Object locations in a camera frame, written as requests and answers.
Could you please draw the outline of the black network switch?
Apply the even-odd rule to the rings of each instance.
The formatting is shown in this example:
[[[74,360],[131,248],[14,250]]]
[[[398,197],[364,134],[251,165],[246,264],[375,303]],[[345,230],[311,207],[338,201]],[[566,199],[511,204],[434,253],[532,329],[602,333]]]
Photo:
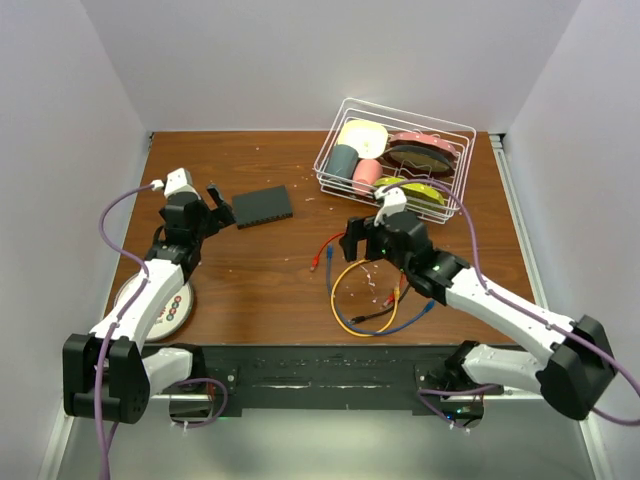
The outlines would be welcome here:
[[[256,190],[232,198],[238,229],[246,229],[293,216],[293,208],[284,185]]]

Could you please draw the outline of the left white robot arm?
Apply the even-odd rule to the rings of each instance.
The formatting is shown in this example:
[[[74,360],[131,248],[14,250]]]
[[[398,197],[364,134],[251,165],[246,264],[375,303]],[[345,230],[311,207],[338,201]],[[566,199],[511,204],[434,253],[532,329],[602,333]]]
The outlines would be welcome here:
[[[204,240],[235,217],[215,185],[207,188],[216,204],[210,208],[183,168],[149,187],[164,194],[164,223],[132,286],[88,333],[72,334],[63,345],[63,405],[70,416],[134,424],[152,396],[174,385],[196,392],[206,383],[201,348],[174,344],[149,356],[142,350],[166,304],[200,265]]]

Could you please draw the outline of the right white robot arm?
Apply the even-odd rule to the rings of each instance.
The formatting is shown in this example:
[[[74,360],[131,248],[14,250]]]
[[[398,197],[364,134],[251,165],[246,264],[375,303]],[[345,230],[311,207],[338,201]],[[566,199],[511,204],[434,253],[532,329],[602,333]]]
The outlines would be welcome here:
[[[366,243],[366,259],[397,267],[418,294],[476,317],[519,345],[504,350],[464,342],[446,362],[452,390],[509,386],[540,394],[573,420],[594,412],[617,374],[598,320],[555,314],[500,287],[461,257],[434,247],[426,225],[409,211],[350,218],[339,241],[346,260],[355,260],[360,241]]]

